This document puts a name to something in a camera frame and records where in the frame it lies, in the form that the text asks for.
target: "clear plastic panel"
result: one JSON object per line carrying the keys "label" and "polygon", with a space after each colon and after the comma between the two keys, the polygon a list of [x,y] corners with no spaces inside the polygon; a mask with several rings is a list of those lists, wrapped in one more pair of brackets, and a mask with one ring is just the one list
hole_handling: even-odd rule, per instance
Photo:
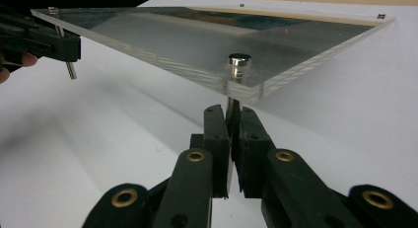
{"label": "clear plastic panel", "polygon": [[[268,96],[388,21],[202,7],[33,14],[245,104]],[[250,64],[232,66],[232,53],[250,55]]]}

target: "white surface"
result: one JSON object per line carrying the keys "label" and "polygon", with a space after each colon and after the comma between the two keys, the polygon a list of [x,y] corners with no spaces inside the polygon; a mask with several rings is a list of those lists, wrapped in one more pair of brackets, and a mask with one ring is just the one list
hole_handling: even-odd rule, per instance
{"label": "white surface", "polygon": [[[277,147],[332,189],[385,188],[418,209],[418,7],[265,0],[152,0],[143,6],[246,5],[396,21],[254,106]],[[77,80],[42,58],[0,85],[0,223],[81,227],[110,188],[150,189],[173,171],[203,110],[226,97],[82,38]],[[265,227],[259,200],[215,199],[212,227]]]}

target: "clamp jaw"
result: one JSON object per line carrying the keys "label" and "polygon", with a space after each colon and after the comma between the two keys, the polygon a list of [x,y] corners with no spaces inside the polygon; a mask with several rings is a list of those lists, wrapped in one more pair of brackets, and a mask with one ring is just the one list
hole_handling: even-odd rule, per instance
{"label": "clamp jaw", "polygon": [[237,113],[230,125],[238,130],[229,130],[219,105],[206,109],[204,133],[191,135],[170,178],[150,190],[112,188],[83,227],[210,227],[212,198],[228,197],[233,161],[241,191],[261,199],[269,228],[418,227],[418,213],[391,192],[360,185],[345,196],[328,188],[300,155],[275,147],[255,111]]}
{"label": "clamp jaw", "polygon": [[65,62],[81,58],[79,36],[72,33],[62,36],[56,29],[13,13],[0,13],[0,47],[5,58],[17,64],[21,63],[22,52]]}

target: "hand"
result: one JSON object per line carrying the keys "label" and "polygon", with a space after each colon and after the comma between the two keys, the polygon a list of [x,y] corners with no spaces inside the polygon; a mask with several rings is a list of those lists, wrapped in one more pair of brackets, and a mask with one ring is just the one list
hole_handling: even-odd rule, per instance
{"label": "hand", "polygon": [[37,63],[37,57],[32,55],[31,53],[24,52],[22,53],[22,64],[13,63],[10,61],[7,61],[3,54],[0,52],[0,61],[2,63],[2,71],[0,72],[0,84],[4,83],[10,76],[9,70],[4,66],[4,64],[12,64],[12,65],[18,65],[22,67],[30,67]]}

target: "brass grommet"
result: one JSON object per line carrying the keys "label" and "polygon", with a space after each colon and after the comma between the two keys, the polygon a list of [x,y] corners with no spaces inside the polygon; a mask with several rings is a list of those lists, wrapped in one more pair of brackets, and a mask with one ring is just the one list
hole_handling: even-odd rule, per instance
{"label": "brass grommet", "polygon": [[374,190],[365,190],[362,193],[363,198],[369,204],[381,208],[381,209],[392,209],[393,201],[386,194],[374,191]]}
{"label": "brass grommet", "polygon": [[201,152],[190,152],[187,154],[187,160],[192,162],[199,162],[205,159],[205,154]]}
{"label": "brass grommet", "polygon": [[276,158],[280,161],[291,162],[295,160],[295,156],[290,152],[280,151],[276,153]]}
{"label": "brass grommet", "polygon": [[[121,199],[123,195],[128,195],[127,199]],[[115,207],[126,207],[136,201],[138,192],[135,189],[125,189],[117,192],[111,199],[111,204]]]}

